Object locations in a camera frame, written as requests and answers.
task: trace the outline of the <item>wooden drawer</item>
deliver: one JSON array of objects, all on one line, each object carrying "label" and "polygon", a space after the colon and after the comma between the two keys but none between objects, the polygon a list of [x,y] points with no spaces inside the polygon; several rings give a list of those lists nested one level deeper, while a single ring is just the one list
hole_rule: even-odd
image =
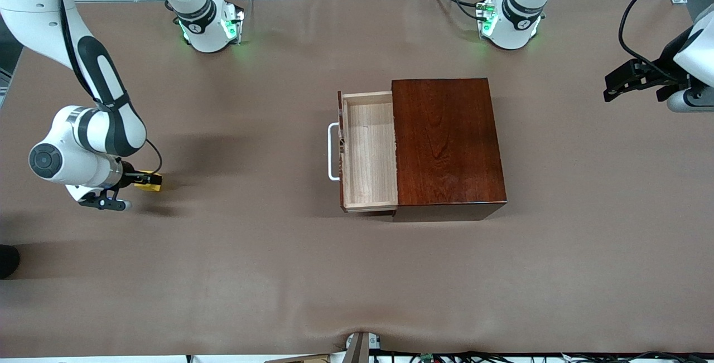
[{"label": "wooden drawer", "polygon": [[487,79],[396,80],[337,99],[346,212],[479,220],[507,203]]}]

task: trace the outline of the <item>table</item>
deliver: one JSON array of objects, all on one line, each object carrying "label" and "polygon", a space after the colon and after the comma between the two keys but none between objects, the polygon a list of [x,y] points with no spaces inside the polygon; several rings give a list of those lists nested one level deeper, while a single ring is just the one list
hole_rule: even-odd
[{"label": "table", "polygon": [[[714,350],[714,114],[602,101],[629,0],[551,0],[520,51],[444,0],[256,0],[202,55],[161,2],[82,4],[165,159],[164,191],[94,211],[28,169],[74,76],[23,53],[0,110],[2,356]],[[652,58],[691,24],[642,0]],[[508,205],[481,222],[345,215],[326,175],[337,91],[489,78]],[[130,161],[153,169],[145,147]]]}]

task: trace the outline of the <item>light wood panel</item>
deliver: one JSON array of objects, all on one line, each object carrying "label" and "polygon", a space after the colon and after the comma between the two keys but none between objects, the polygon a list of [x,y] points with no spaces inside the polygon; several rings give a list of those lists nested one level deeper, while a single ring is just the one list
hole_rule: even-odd
[{"label": "light wood panel", "polygon": [[345,209],[393,210],[397,174],[391,92],[343,94],[342,118]]}]

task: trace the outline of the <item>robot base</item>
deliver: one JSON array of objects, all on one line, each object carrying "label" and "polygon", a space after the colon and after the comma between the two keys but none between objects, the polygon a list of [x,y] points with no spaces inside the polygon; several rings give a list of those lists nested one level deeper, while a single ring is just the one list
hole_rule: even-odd
[{"label": "robot base", "polygon": [[204,53],[221,51],[231,43],[240,43],[243,33],[243,10],[225,0],[211,1],[216,5],[217,13],[203,33],[192,31],[191,25],[184,27],[183,23],[178,23],[186,43]]},{"label": "robot base", "polygon": [[0,244],[0,279],[9,277],[20,266],[20,252],[13,246]]},{"label": "robot base", "polygon": [[484,0],[476,4],[476,15],[486,18],[485,22],[479,22],[479,37],[482,40],[487,38],[495,46],[505,50],[517,50],[536,35],[541,18],[538,17],[532,28],[516,30],[513,23],[503,16],[503,2],[505,0]]}]

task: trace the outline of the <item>green led light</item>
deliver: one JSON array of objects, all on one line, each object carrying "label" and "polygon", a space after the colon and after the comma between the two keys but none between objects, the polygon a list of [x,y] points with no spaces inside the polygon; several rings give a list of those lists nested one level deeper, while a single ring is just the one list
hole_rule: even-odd
[{"label": "green led light", "polygon": [[190,42],[191,40],[189,40],[189,35],[188,35],[188,33],[186,33],[186,28],[184,28],[184,24],[179,22],[178,26],[181,28],[181,32],[184,33],[184,40]]},{"label": "green led light", "polygon": [[498,23],[498,14],[494,13],[484,22],[484,28],[481,32],[484,33],[484,35],[492,35],[496,23]]},{"label": "green led light", "polygon": [[223,20],[225,35],[232,40],[237,36],[237,30],[235,29],[235,23],[230,20]]}]

